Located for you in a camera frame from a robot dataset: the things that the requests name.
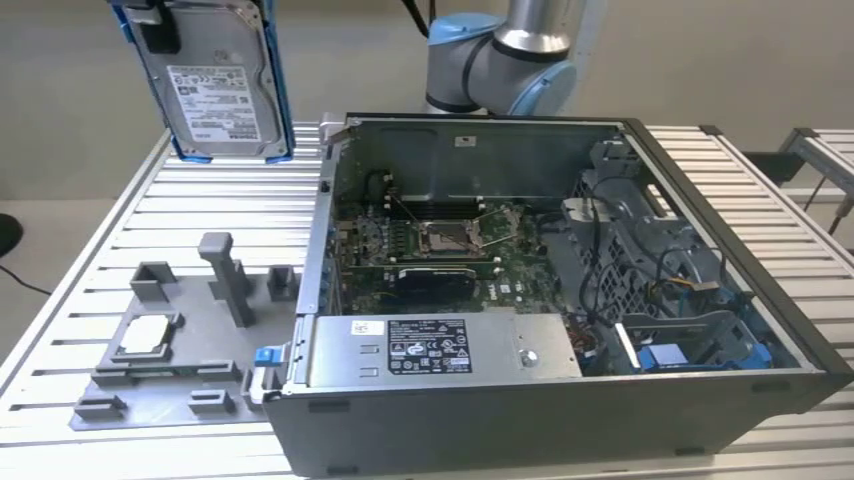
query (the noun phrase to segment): blue clip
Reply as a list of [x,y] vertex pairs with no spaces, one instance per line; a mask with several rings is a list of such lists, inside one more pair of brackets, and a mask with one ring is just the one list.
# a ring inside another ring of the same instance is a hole
[[256,367],[277,367],[282,362],[284,349],[281,347],[261,347],[254,351]]

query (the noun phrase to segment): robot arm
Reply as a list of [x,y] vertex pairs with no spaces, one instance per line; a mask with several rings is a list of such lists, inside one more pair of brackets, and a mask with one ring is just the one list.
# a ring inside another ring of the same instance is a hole
[[511,0],[507,19],[457,13],[429,28],[426,112],[553,115],[575,85],[568,0]]

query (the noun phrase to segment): floor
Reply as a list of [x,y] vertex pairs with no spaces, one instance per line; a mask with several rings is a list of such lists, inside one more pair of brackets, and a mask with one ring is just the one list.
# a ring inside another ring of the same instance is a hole
[[[23,225],[17,248],[0,259],[23,281],[52,290],[73,263],[114,200],[0,201],[0,212]],[[0,273],[0,361],[38,313],[46,297]]]

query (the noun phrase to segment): aluminum extrusion table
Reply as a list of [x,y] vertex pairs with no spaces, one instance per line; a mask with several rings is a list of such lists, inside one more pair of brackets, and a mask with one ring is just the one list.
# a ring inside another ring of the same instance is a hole
[[[727,139],[651,127],[807,317],[854,362],[854,260]],[[74,432],[72,405],[130,300],[140,261],[208,274],[205,230],[228,230],[248,271],[301,265],[320,165],[317,124],[297,124],[292,162],[181,163],[164,136],[0,369],[0,478],[290,478],[265,423]],[[854,478],[854,386],[811,412],[761,423],[713,457],[417,475],[460,478]]]

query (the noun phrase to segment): motherboard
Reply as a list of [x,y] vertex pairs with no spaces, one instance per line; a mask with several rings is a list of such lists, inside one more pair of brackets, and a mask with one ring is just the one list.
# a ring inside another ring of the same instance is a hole
[[565,311],[560,281],[520,201],[338,207],[336,261],[345,314]]

